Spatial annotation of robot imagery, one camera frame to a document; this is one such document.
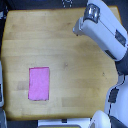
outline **pink towel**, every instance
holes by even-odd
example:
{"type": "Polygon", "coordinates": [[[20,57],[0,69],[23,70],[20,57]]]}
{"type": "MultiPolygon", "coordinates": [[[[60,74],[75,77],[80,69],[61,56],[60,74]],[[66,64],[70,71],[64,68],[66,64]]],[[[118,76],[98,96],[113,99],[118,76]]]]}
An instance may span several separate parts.
{"type": "Polygon", "coordinates": [[[29,69],[29,92],[30,100],[49,99],[49,68],[30,68],[29,69]]]}

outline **wooden tabletop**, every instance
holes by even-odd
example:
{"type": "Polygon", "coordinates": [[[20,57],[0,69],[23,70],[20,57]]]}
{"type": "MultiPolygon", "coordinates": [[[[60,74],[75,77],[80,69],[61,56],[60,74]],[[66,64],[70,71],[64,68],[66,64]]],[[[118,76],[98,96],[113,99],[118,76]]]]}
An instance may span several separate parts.
{"type": "MultiPolygon", "coordinates": [[[[117,82],[114,62],[72,32],[81,9],[10,11],[1,61],[7,119],[92,117],[117,82]],[[49,101],[28,99],[29,68],[50,68],[49,101]]],[[[116,7],[111,10],[119,18],[116,7]]]]}

